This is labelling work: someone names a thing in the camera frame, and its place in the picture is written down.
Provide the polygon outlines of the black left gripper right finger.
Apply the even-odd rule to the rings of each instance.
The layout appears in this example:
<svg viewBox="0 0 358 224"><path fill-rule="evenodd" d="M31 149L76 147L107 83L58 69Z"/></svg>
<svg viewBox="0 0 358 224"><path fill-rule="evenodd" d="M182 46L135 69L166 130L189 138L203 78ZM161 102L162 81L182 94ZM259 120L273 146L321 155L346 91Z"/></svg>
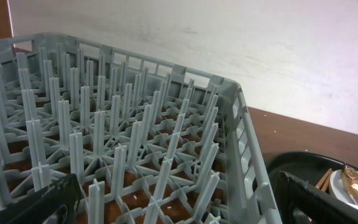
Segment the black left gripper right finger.
<svg viewBox="0 0 358 224"><path fill-rule="evenodd" d="M283 223L356 223L358 210L315 186L280 171L274 188Z"/></svg>

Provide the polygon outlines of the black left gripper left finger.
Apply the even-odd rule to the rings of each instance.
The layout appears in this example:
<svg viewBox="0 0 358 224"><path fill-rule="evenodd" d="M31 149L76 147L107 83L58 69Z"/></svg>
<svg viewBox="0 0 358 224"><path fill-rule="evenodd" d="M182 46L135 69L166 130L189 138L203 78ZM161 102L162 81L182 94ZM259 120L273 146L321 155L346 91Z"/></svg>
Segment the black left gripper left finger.
<svg viewBox="0 0 358 224"><path fill-rule="evenodd" d="M66 175L0 211L0 223L43 223L57 210L60 223L74 223L81 200L81 187L75 174Z"/></svg>

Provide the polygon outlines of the wooden chopstick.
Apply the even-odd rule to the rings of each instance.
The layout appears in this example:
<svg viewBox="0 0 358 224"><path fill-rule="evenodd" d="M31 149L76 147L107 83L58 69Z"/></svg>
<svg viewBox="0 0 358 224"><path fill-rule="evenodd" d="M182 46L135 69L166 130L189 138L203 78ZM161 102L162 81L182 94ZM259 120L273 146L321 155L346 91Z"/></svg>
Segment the wooden chopstick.
<svg viewBox="0 0 358 224"><path fill-rule="evenodd" d="M329 174L332 172L332 168L329 168L326 173L320 178L318 183L315 185L316 188L322 189L323 184L325 183L326 179L329 177Z"/></svg>
<svg viewBox="0 0 358 224"><path fill-rule="evenodd" d="M327 176L326 180L324 181L324 183L323 183L323 185L322 185L322 187L321 187L321 190L322 190L323 192L327 192L327 190L328 190L329 183L330 183L330 177L331 177L331 174L329 174L329 175Z"/></svg>

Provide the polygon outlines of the white round plate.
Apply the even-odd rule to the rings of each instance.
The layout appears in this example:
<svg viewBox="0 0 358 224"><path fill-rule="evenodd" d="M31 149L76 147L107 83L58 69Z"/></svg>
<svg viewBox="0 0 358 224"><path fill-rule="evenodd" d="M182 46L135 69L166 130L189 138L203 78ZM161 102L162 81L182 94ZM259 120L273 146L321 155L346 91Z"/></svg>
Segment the white round plate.
<svg viewBox="0 0 358 224"><path fill-rule="evenodd" d="M335 170L331 175L329 179L329 194L358 210L358 204L351 199L344 187L341 179L341 173L342 170Z"/></svg>

